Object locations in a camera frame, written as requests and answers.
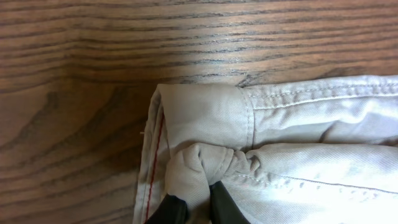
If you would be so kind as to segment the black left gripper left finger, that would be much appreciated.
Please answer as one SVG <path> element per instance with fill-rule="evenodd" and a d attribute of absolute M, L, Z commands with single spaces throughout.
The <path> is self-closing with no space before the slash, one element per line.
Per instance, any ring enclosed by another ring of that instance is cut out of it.
<path fill-rule="evenodd" d="M 187 203 L 174 195 L 167 194 L 145 224 L 185 224 L 188 218 Z"/>

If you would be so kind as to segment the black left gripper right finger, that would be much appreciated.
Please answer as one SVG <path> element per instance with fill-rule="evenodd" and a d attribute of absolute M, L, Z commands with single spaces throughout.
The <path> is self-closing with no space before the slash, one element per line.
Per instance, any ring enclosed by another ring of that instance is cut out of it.
<path fill-rule="evenodd" d="M 212 224 L 249 224 L 222 181 L 210 186 L 210 220 Z"/>

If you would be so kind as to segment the beige shorts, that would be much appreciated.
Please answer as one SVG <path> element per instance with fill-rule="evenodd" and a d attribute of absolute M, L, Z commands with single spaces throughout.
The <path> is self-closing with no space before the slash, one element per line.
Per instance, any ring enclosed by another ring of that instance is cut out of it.
<path fill-rule="evenodd" d="M 396 223 L 397 77 L 158 85 L 133 222 L 169 194 L 211 223 L 218 181 L 249 223 Z"/>

